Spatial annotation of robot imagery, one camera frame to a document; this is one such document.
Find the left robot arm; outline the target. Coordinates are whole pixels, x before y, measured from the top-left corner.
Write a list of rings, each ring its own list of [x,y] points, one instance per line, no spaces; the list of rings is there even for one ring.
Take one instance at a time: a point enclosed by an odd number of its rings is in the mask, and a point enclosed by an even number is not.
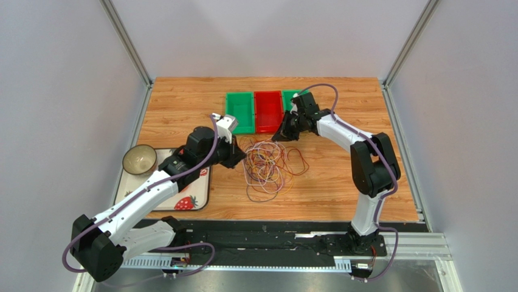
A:
[[[167,217],[147,228],[135,225],[164,201],[195,182],[202,170],[220,164],[234,168],[245,158],[232,126],[196,127],[185,145],[174,150],[136,190],[110,209],[89,218],[81,215],[72,224],[71,242],[63,256],[71,254],[96,282],[113,276],[125,260],[164,248],[183,231],[179,222]]]

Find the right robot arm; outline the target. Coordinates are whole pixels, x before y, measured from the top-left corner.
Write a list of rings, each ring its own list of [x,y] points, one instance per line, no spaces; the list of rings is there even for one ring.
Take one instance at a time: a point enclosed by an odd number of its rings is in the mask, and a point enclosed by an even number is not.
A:
[[[384,200],[395,189],[401,170],[387,134],[362,131],[339,118],[331,109],[320,109],[310,92],[294,94],[272,139],[296,141],[312,132],[329,139],[350,154],[351,173],[359,191],[355,215],[347,230],[346,246],[353,254],[371,250],[379,234]]]

